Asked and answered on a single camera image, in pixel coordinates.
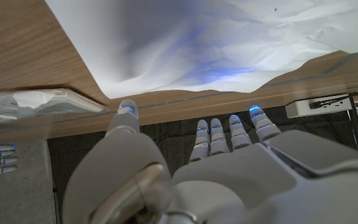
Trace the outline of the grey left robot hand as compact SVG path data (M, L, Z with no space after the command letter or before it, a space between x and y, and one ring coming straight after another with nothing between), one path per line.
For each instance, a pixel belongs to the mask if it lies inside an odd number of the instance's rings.
M230 141L220 120L200 120L189 163L171 174L123 101L70 177L63 223L358 223L358 151L249 112L257 143L236 115Z

